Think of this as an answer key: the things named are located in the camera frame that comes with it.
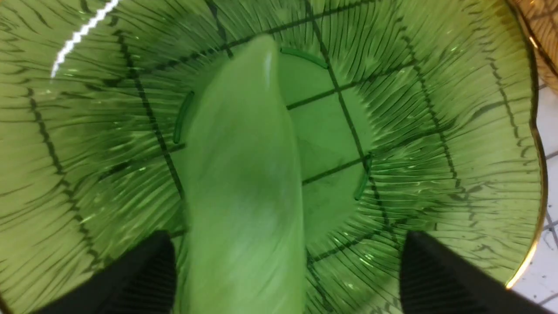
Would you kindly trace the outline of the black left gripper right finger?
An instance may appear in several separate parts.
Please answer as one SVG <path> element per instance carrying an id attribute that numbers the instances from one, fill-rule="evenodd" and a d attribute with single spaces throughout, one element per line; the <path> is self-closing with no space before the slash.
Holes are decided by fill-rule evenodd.
<path id="1" fill-rule="evenodd" d="M 405 314 L 547 314 L 422 231 L 406 236 L 399 271 Z"/>

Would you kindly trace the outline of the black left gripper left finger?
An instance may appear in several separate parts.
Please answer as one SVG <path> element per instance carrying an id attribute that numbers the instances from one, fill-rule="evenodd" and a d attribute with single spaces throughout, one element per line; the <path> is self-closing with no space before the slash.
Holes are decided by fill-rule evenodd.
<path id="1" fill-rule="evenodd" d="M 155 231 L 112 264 L 38 314 L 169 314 L 175 303 L 175 249 Z"/>

